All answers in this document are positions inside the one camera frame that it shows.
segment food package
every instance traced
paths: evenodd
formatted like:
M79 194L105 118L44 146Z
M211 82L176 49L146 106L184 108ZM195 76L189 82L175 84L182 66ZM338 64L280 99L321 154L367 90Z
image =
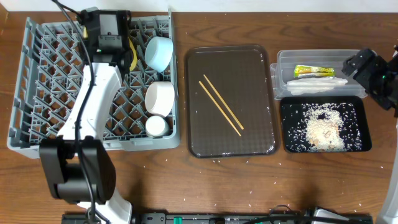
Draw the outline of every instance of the food package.
M287 90L297 96L304 93L319 93L334 89L336 86L345 85L348 81L344 78L302 78L287 82Z
M296 65L294 78L335 77L335 69L307 65Z

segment white bowl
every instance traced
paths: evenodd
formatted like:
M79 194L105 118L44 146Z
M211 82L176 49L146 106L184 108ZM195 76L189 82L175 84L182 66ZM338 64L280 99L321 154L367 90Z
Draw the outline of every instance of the white bowl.
M145 63L158 72L163 72L173 55L173 41L166 37L154 37L145 51Z
M145 95L145 107L151 114L164 118L173 108L174 95L174 86L171 82L154 82Z
M161 137L169 133L169 125L160 116L151 116L145 123L145 131L150 137Z

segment wooden table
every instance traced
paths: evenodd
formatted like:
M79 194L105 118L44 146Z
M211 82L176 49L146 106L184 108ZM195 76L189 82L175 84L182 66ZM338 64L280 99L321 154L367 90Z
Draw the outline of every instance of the wooden table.
M137 13L149 16L153 13ZM65 19L57 12L11 12L0 35L0 220L59 223L77 206L54 200L39 160L7 149L6 139L26 17L38 23ZM270 63L282 49L361 49L389 59L398 38L398 14L175 13L182 141L178 148L110 152L117 188L136 211L267 213L319 205L340 213L379 213L396 151L393 111L364 99L373 140L369 152L288 154L196 159L187 150L183 58L199 46L259 44Z

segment plastic food container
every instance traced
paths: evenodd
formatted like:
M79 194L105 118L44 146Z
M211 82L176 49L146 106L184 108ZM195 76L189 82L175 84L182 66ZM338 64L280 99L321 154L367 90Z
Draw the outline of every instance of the plastic food container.
M278 53L278 63L270 65L272 87L274 89L275 100L281 100L289 96L358 96L366 97L365 89L351 77L343 74L343 62L347 58L356 54L359 50L281 50ZM333 87L331 90L320 91L318 93L303 93L292 95L287 89L287 82L294 80L293 71L296 65L309 65L318 67L331 67L335 69L337 78L347 79L347 84ZM295 85L295 88L313 89L317 85Z

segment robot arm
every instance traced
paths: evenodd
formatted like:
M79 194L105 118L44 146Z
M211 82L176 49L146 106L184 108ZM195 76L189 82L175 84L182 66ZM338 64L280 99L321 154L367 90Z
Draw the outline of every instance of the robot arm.
M55 2L66 14L63 8L67 7ZM80 92L57 138L42 140L39 154L54 198L83 208L95 206L91 215L99 214L103 217L102 223L128 224L132 205L115 190L116 171L102 141L112 100L124 75L136 65L134 46L128 36L129 11L91 8L77 14L79 23L85 27L84 39L79 38L81 49L85 50L82 55L86 56ZM81 113L80 125L76 126L78 113ZM67 160L76 152L80 164L69 164ZM95 217L90 221L98 222Z
M110 223L129 224L132 205L124 200L115 189L116 171L102 146L109 108L122 84L121 74L117 67L110 66L108 63L93 63L93 68L95 86L81 117L80 136L84 139L82 150L86 159L85 164L88 164L90 180L95 186L93 189L96 189L95 194L97 202L99 202L96 204L96 211L106 217ZM89 209L91 207L90 197L80 167L76 164L66 163L66 159L73 157L72 152L69 157L63 154L74 149L71 144L75 139L75 121L90 83L89 66L84 67L83 74L83 83L67 122L58 132L58 139L55 141L44 140L41 143L40 157L53 197L62 198L67 202L77 203L78 206Z
M398 142L396 158L394 159L394 166L392 168L390 186L386 201L376 220L377 224L396 224L398 223Z
M85 109L81 117L80 137L93 136L94 139L103 140L105 121L109 115L112 100L120 89L122 78L117 67L110 66L108 63L93 63L95 74L95 85L88 98ZM62 136L63 140L75 139L75 121L80 110L81 103L87 94L90 85L90 68L86 65L83 69L83 82L76 99L71 114L67 122L58 132L57 136Z
M344 62L343 73L352 77L366 89L370 96L385 110L395 108L398 117L398 54L390 62L370 49L360 50ZM394 167L386 201L377 216L377 224L398 223L398 143Z

